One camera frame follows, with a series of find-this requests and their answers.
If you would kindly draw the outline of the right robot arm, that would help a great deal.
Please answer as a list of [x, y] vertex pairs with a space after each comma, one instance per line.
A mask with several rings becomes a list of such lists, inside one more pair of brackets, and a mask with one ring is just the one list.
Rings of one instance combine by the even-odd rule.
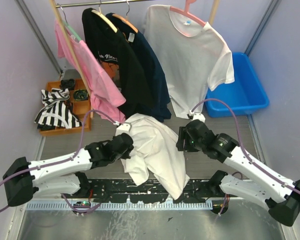
[[218, 170], [209, 180], [215, 197], [234, 195], [252, 202], [277, 222], [291, 227], [300, 213], [300, 179], [292, 180], [275, 172], [249, 154], [225, 133], [215, 134], [200, 119], [179, 127], [176, 147], [181, 152], [202, 152], [249, 178], [249, 182]]

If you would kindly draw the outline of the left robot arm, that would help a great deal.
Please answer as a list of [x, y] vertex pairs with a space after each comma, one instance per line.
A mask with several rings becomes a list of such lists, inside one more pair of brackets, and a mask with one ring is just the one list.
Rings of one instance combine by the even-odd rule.
[[3, 175], [7, 204], [17, 207], [33, 197], [55, 194], [85, 198], [90, 193], [90, 184], [83, 172], [128, 159], [133, 143], [128, 134], [122, 133], [112, 140], [88, 144], [78, 153], [39, 161], [20, 157]]

